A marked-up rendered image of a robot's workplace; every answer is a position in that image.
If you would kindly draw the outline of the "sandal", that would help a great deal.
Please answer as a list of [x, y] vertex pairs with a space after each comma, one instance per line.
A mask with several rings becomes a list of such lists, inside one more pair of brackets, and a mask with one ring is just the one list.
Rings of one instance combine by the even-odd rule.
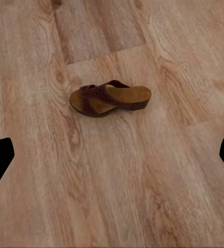
[[130, 111], [144, 109], [150, 98], [151, 91], [147, 87], [129, 87], [118, 80], [111, 80], [99, 86], [80, 87], [70, 94], [69, 101], [71, 106], [83, 115], [103, 117], [123, 107]]

